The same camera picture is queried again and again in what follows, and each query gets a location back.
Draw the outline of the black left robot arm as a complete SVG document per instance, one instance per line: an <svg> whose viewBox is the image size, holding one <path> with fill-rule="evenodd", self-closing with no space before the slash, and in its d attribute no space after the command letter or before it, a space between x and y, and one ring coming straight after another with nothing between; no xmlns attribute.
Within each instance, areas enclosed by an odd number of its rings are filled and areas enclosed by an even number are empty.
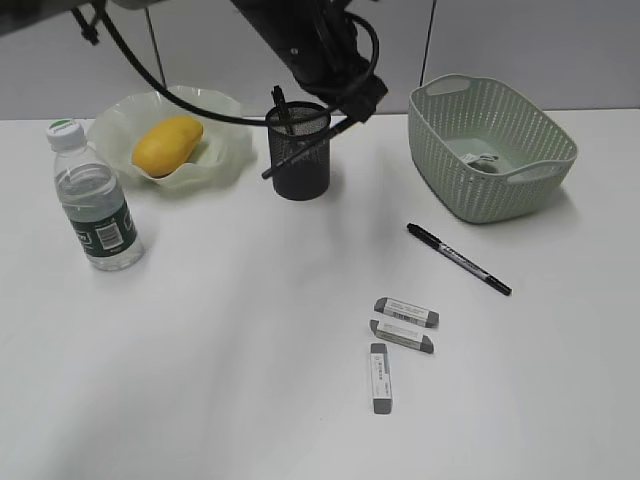
<svg viewBox="0 0 640 480"><path fill-rule="evenodd" d="M286 65L298 86L361 123L387 94L375 74L380 42L347 1L244 0L235 8Z"/></svg>

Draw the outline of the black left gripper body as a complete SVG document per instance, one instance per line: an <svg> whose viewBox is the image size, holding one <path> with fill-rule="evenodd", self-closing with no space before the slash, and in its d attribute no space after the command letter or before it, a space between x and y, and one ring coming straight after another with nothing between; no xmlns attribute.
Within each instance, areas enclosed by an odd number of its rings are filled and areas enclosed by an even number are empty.
<svg viewBox="0 0 640 480"><path fill-rule="evenodd" d="M325 66L315 77L309 73L303 75L302 68L294 69L292 73L304 91L356 122L365 123L388 93L387 85L375 73L378 60L379 49L373 48L370 59L356 55L345 69L337 72Z"/></svg>

